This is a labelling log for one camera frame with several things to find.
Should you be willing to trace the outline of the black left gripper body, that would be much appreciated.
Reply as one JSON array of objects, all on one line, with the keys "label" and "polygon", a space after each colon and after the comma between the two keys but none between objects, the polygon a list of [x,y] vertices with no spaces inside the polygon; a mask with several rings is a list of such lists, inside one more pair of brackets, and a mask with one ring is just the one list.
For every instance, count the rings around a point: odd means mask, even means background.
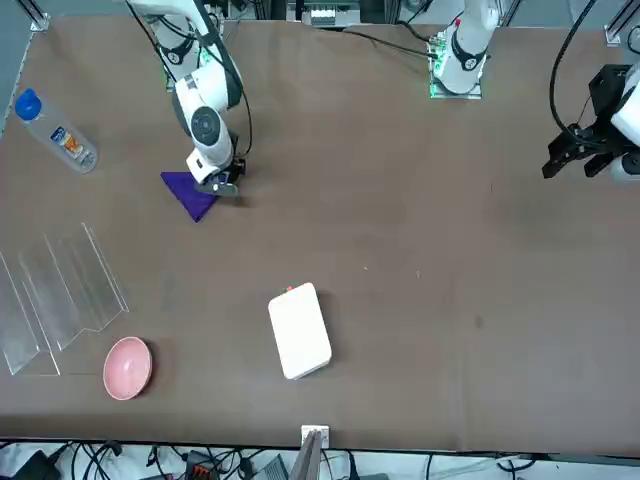
[{"label": "black left gripper body", "polygon": [[590,125],[576,123],[574,134],[581,155],[621,155],[625,152],[625,137],[613,126],[610,117],[597,117]]}]

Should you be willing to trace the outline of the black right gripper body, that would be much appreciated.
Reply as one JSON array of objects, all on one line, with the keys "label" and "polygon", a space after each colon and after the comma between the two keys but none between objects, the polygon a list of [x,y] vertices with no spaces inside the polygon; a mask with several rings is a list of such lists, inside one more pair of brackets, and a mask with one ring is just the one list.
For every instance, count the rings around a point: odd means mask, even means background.
[{"label": "black right gripper body", "polygon": [[219,174],[220,183],[236,183],[240,176],[246,174],[246,160],[234,158],[229,166]]}]

